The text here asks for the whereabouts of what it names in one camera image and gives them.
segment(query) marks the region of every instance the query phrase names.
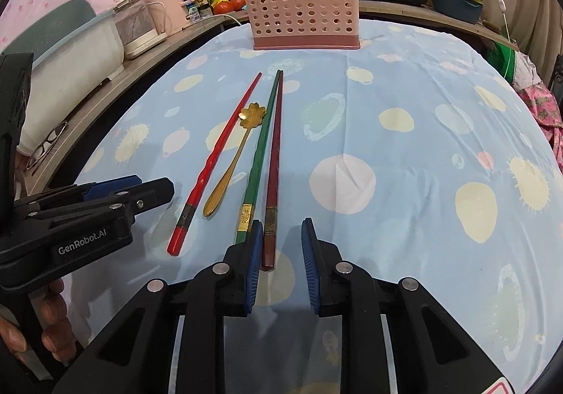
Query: eyeglasses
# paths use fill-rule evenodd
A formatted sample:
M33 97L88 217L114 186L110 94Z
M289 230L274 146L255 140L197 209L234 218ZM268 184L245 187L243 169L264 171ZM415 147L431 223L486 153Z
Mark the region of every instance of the eyeglasses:
M57 127L55 127L53 130L51 130L49 135L47 135L47 138L43 140L43 142L36 148L33 154L29 157L29 160L27 161L27 165L25 167L26 171L35 168L37 165L43 162L43 159L47 157L47 154L49 154L49 151L53 148L58 138L60 138L60 136L63 134L68 124L69 124L68 121L63 121L61 122L61 124L57 125Z

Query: perforated plastic basket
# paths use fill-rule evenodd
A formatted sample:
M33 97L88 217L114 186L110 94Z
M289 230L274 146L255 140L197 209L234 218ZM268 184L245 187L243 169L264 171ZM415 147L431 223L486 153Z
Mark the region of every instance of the perforated plastic basket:
M246 0L255 50L359 49L358 0Z

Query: pink spot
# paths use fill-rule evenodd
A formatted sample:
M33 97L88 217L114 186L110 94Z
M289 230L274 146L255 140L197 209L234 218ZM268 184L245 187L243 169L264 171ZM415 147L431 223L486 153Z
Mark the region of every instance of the pink spot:
M479 154L477 154L477 160L485 170L492 170L494 167L493 156L491 156L486 151L482 151Z

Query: metal bolt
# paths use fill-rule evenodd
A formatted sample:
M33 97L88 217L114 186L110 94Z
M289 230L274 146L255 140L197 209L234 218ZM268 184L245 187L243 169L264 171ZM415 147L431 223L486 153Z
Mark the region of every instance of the metal bolt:
M414 278L405 278L404 280L401 281L401 285L407 291L416 291L418 289L418 281L415 280Z
M336 264L336 271L340 273L350 273L353 269L350 262L339 262Z
M216 273L216 275L224 275L225 273L229 272L229 269L229 264L219 262L219 264L215 264L213 266L213 273Z
M157 293L164 287L164 282L162 280L149 281L146 288L152 293Z

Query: human hand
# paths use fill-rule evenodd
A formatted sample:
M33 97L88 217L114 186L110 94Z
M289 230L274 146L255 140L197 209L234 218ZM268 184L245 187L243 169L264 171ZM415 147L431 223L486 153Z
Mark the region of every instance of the human hand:
M49 284L49 292L39 306L41 317L48 326L43 331L41 340L45 348L53 353L53 357L61 362L70 361L76 355L74 344L76 339L67 318L67 304L61 296L63 290L62 280L53 281ZM21 353L27 351L29 345L20 330L2 316L0 316L0 336L14 356L25 363Z

